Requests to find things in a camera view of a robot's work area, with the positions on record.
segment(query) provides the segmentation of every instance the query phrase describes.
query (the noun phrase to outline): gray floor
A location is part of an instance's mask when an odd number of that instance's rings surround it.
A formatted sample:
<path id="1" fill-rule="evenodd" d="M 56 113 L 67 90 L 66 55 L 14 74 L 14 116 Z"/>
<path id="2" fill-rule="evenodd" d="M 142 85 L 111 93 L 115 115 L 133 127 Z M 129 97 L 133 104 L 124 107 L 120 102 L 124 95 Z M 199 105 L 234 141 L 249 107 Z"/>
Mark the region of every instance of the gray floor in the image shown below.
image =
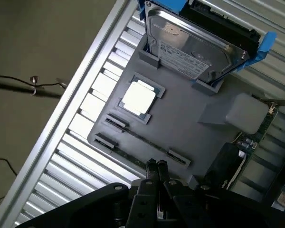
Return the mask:
<path id="1" fill-rule="evenodd" d="M 0 0 L 0 74 L 71 79 L 114 0 Z M 48 88 L 63 92 L 58 86 Z M 0 90 L 0 157 L 17 172 L 58 100 Z M 0 161 L 0 197 L 15 176 Z"/>

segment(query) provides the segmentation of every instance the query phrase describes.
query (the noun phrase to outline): capacitor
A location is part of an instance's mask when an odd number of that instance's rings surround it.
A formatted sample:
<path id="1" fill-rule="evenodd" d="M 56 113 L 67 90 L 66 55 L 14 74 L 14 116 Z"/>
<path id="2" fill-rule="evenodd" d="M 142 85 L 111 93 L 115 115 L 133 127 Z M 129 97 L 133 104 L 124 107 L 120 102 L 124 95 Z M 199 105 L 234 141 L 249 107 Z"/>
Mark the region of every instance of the capacitor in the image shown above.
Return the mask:
<path id="1" fill-rule="evenodd" d="M 255 141 L 253 141 L 252 139 L 246 138 L 245 142 L 248 143 L 249 145 L 254 144 Z"/>
<path id="2" fill-rule="evenodd" d="M 250 145 L 248 143 L 242 142 L 241 146 L 248 149 L 250 147 Z"/>

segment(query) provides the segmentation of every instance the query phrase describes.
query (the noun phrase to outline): metal rack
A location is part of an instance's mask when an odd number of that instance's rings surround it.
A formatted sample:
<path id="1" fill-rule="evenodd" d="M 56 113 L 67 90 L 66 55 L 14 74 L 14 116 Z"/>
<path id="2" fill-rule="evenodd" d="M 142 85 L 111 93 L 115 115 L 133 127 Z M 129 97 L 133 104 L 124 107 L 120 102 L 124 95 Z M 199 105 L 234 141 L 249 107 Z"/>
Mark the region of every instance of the metal rack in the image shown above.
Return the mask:
<path id="1" fill-rule="evenodd" d="M 204 2 L 261 34 L 270 30 L 278 33 L 267 59 L 235 76 L 268 98 L 285 98 L 285 1 Z M 108 183 L 130 185 L 132 180 L 143 177 L 143 171 L 131 169 L 86 140 L 145 33 L 136 8 L 136 0 L 116 1 L 1 204 L 0 228 L 15 227 Z M 285 107 L 280 109 L 260 149 L 269 155 L 285 153 Z M 251 186 L 240 184 L 251 195 L 258 193 Z"/>

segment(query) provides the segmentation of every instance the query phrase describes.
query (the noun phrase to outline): hard drive label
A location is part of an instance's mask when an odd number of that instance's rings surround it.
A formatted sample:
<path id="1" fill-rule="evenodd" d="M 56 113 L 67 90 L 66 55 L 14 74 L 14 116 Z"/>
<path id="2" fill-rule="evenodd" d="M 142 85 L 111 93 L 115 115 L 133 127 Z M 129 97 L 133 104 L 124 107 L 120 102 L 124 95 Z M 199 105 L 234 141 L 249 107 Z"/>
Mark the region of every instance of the hard drive label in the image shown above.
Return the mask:
<path id="1" fill-rule="evenodd" d="M 167 65 L 192 79 L 196 79 L 209 67 L 209 65 L 162 40 L 159 41 L 158 57 L 161 60 L 161 64 Z"/>

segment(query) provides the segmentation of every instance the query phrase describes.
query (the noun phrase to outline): hard drive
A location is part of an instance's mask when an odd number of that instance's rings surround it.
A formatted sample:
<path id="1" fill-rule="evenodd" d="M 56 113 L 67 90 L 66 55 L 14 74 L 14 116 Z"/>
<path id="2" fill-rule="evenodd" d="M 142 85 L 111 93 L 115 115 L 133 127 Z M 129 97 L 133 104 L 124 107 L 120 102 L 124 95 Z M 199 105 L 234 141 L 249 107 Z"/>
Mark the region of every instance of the hard drive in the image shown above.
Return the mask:
<path id="1" fill-rule="evenodd" d="M 145 2 L 151 54 L 190 80 L 211 83 L 230 73 L 258 49 L 260 35 L 212 12 L 199 1 L 176 15 Z"/>

